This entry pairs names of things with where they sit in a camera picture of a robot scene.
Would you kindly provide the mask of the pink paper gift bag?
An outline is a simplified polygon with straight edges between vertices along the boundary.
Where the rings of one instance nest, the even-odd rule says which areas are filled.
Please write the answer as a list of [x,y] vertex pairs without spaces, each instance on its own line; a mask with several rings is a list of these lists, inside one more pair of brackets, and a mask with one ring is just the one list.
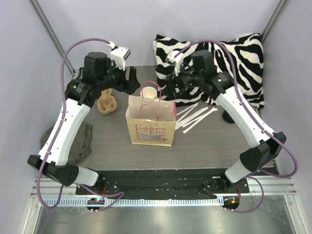
[[176,127],[176,103],[162,100],[161,88],[148,98],[144,82],[139,96],[128,96],[125,113],[132,144],[172,146]]

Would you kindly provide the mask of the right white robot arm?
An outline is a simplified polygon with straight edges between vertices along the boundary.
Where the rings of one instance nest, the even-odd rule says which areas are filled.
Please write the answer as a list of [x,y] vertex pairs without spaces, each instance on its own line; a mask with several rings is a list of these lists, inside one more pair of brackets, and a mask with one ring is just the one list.
[[169,95],[176,85],[181,93],[187,88],[200,88],[214,99],[234,120],[245,136],[249,149],[241,153],[239,160],[220,175],[220,189],[230,193],[247,175],[256,172],[268,162],[274,160],[281,151],[276,141],[285,143],[283,132],[276,133],[270,128],[236,90],[232,76],[227,72],[218,72],[209,51],[192,53],[193,65],[186,70],[182,64],[183,55],[171,51],[166,62],[174,66],[173,74],[167,76],[164,93]]

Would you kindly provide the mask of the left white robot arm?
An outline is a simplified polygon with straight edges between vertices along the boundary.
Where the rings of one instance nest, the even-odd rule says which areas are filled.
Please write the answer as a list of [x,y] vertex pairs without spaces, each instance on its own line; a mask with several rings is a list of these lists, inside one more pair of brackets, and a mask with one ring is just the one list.
[[82,184],[95,195],[103,191],[104,179],[101,174],[71,164],[68,157],[79,127],[102,91],[113,88],[131,95],[140,88],[135,67],[130,67],[129,77],[126,77],[125,61],[129,55],[128,48],[119,47],[112,50],[110,55],[90,52],[85,56],[82,76],[67,84],[66,107],[61,109],[40,152],[29,156],[27,163],[30,166],[42,169],[45,176],[64,186]]

